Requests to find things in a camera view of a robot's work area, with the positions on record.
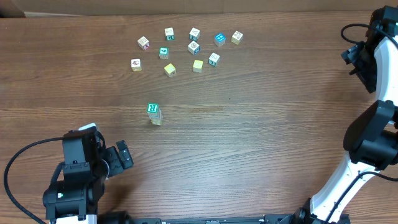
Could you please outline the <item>plain wooden block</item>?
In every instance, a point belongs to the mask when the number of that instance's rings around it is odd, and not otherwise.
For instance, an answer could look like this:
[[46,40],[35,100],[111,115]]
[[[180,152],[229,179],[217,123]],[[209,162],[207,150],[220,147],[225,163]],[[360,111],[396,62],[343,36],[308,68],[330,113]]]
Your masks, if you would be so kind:
[[161,123],[163,118],[161,116],[160,117],[150,117],[150,120],[152,123]]

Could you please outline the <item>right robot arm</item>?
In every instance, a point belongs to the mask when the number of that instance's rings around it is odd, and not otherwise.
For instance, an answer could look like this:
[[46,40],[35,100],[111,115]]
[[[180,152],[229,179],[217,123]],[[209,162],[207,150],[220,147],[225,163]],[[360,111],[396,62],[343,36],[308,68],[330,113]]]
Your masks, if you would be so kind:
[[376,100],[347,129],[346,152],[327,183],[282,223],[349,223],[342,212],[368,180],[394,180],[381,171],[397,164],[397,133],[385,129],[397,125],[397,8],[375,10],[365,28],[366,41],[341,56]]

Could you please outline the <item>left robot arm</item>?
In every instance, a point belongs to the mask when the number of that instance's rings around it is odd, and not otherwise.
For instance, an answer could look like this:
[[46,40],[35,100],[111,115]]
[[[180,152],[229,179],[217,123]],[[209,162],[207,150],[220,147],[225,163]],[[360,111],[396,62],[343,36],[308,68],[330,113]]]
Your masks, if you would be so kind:
[[133,167],[124,140],[106,147],[96,127],[70,131],[62,139],[64,161],[55,169],[43,194],[45,219],[50,223],[122,223],[126,212],[99,215],[105,181]]

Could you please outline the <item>blue X block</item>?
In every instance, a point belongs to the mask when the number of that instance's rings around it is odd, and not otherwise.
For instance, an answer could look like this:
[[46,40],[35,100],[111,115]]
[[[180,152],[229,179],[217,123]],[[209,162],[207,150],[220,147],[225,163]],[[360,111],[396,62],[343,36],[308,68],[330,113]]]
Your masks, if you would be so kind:
[[163,118],[163,115],[162,115],[162,112],[160,112],[160,113],[150,113],[149,114],[149,118],[150,119],[162,119]]

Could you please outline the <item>green R block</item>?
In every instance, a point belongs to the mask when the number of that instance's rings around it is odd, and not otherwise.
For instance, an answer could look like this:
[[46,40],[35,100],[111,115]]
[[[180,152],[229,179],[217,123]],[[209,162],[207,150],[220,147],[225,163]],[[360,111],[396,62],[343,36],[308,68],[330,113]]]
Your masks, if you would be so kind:
[[147,105],[147,113],[150,116],[157,116],[159,114],[159,105],[157,103],[148,103]]

